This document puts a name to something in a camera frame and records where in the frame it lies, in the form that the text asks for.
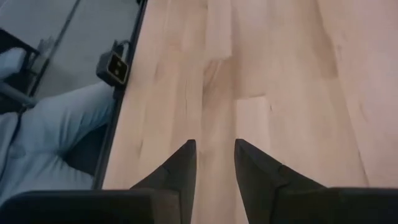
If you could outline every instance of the person's leg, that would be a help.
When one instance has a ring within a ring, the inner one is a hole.
[[[15,144],[34,152],[64,155],[110,119],[113,103],[113,89],[103,82],[43,99],[22,115]]]
[[[0,183],[0,205],[19,193],[33,190],[89,190],[93,178],[71,168],[58,155],[34,153],[11,146]]]

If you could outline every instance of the light wood plank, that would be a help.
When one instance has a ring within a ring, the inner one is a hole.
[[[319,2],[369,184],[398,187],[398,1]]]

